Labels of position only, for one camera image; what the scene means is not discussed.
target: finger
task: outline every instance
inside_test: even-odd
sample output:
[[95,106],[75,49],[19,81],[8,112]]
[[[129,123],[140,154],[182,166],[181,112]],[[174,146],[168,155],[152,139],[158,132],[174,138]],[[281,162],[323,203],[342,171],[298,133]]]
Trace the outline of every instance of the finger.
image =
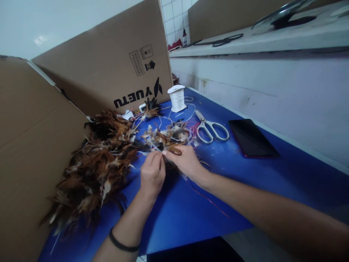
[[165,157],[162,157],[160,162],[160,172],[165,174],[165,169],[166,169]]
[[152,164],[152,162],[153,162],[154,157],[157,155],[157,153],[158,153],[158,151],[156,151],[156,150],[150,152],[147,155],[147,157],[146,157],[146,159],[144,161],[144,164],[147,165],[147,166],[150,166]]
[[176,156],[175,154],[171,153],[170,151],[166,151],[166,150],[163,151],[163,155],[164,155],[167,159],[171,160],[171,161],[174,162],[174,163],[176,163],[176,160],[177,160],[177,158],[178,158],[178,156]]
[[184,153],[184,151],[186,151],[188,149],[189,146],[184,146],[184,145],[177,145],[175,146],[176,149],[178,149],[179,151],[181,151],[181,153]]
[[162,158],[162,154],[157,154],[156,156],[154,156],[153,162],[152,162],[152,166],[158,168],[158,170],[160,170],[160,161]]

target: blue tabletop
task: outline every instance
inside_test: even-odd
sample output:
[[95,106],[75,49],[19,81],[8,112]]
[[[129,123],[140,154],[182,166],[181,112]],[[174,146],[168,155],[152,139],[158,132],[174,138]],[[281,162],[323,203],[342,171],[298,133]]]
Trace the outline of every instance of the blue tabletop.
[[[223,124],[242,119],[235,113],[190,89],[185,95],[192,97],[189,102],[200,110],[209,121]],[[171,102],[162,104],[169,107]],[[180,113],[171,113],[170,118],[187,120],[194,106]],[[168,116],[170,109],[162,110]],[[190,123],[198,122],[194,114]],[[169,120],[161,119],[161,129]],[[140,124],[139,135],[148,125],[153,129],[160,125],[160,119],[151,119]],[[312,206],[320,211],[349,204],[349,176],[310,156],[302,150],[260,128],[281,157],[277,159],[252,159],[242,155],[235,138],[227,142],[214,141],[211,145],[201,144],[197,155],[210,165],[210,171],[236,179],[248,185],[274,192],[290,199]],[[132,182],[123,190],[127,207],[140,187],[140,167],[145,156],[134,163],[128,179]],[[42,250],[39,261],[91,261],[94,254],[120,218],[120,212],[113,203],[101,209],[101,220],[90,238],[91,229],[86,230],[83,221],[77,232],[67,239],[59,240],[50,255],[56,237],[51,235]],[[154,253],[189,243],[229,234],[253,227],[253,225],[228,205],[203,191],[190,180],[185,181],[178,174],[167,174],[163,189],[145,225],[140,255]]]

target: forearm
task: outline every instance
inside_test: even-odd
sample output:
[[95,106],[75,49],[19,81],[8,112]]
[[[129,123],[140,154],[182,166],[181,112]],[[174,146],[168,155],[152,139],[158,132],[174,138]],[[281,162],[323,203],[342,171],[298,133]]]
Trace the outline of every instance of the forearm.
[[348,258],[349,227],[291,199],[206,171],[198,185],[301,258]]
[[[139,190],[130,206],[113,228],[113,235],[127,247],[138,246],[141,241],[144,224],[154,206],[156,197],[151,197]],[[136,261],[138,252],[127,252],[118,249],[109,237],[95,255],[93,261]]]

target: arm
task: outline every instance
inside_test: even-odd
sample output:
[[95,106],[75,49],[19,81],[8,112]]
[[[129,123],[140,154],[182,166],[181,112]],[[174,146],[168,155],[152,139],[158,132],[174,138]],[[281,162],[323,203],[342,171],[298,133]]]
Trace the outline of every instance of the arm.
[[202,189],[230,205],[297,257],[349,261],[349,227],[291,199],[213,174],[197,160],[192,147],[181,156],[163,154]]
[[[127,247],[135,247],[140,244],[144,224],[154,206],[164,180],[164,159],[159,152],[151,152],[141,167],[141,187],[130,206],[113,228],[113,236],[118,242]],[[136,261],[137,256],[138,251],[120,250],[107,237],[97,251],[93,262],[132,262]]]

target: white-handled scissors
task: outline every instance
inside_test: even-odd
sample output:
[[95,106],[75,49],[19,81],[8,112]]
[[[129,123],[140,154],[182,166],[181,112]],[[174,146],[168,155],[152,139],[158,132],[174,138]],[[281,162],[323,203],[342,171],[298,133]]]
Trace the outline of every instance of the white-handled scissors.
[[[198,117],[198,118],[200,119],[200,121],[201,121],[201,124],[200,124],[200,125],[198,126],[198,128],[197,128],[197,136],[200,138],[200,140],[201,140],[202,142],[204,142],[205,144],[211,144],[211,143],[213,142],[213,136],[211,135],[210,131],[207,129],[205,123],[206,123],[207,125],[210,126],[210,128],[212,129],[213,133],[215,134],[215,136],[216,136],[216,138],[217,138],[218,140],[227,141],[227,140],[229,139],[229,137],[230,137],[229,132],[228,132],[228,130],[227,130],[223,125],[221,125],[221,124],[219,124],[219,123],[216,123],[216,122],[207,121],[207,120],[204,118],[204,116],[202,115],[202,113],[200,113],[199,110],[195,110],[195,113],[196,113],[197,117]],[[219,134],[216,132],[216,130],[214,129],[213,126],[218,126],[218,127],[220,127],[221,129],[223,129],[223,130],[225,131],[225,133],[226,133],[226,138],[221,138],[221,137],[219,136]],[[208,135],[208,137],[210,138],[210,141],[206,141],[206,140],[204,140],[204,139],[200,136],[200,134],[199,134],[199,130],[200,130],[200,129],[203,129],[203,130],[205,131],[205,133],[206,133],[206,134]]]

